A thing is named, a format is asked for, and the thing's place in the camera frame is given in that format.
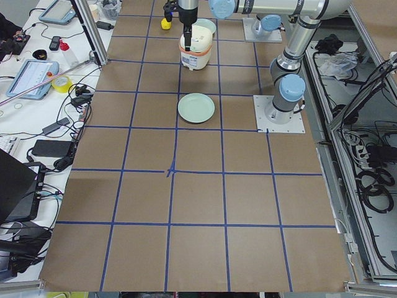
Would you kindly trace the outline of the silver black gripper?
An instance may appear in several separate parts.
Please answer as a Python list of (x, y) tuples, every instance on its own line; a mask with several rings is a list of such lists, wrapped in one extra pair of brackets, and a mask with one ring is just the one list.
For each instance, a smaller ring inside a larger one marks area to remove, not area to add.
[[(184, 25), (184, 31), (190, 30), (196, 23), (198, 17), (198, 0), (178, 0), (179, 20)], [(192, 32), (184, 32), (185, 51), (189, 52), (191, 47)]]

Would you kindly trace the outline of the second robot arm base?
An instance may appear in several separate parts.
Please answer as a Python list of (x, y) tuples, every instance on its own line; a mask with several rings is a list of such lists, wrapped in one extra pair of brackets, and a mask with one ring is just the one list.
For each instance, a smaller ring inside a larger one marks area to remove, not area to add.
[(254, 27), (257, 38), (270, 36), (273, 31), (279, 29), (282, 19), (277, 14), (257, 14), (257, 25)]

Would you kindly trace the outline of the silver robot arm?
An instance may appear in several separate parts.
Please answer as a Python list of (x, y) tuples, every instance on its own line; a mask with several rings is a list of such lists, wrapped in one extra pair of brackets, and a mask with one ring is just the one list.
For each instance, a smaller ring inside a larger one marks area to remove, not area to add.
[(350, 1), (209, 1), (208, 6), (217, 19), (227, 19), (234, 13), (277, 14), (297, 16), (297, 24), (281, 53), (270, 66), (275, 95), (264, 108), (265, 116), (273, 123), (286, 124), (306, 89), (298, 75), (301, 59), (314, 33), (324, 19), (342, 14)]

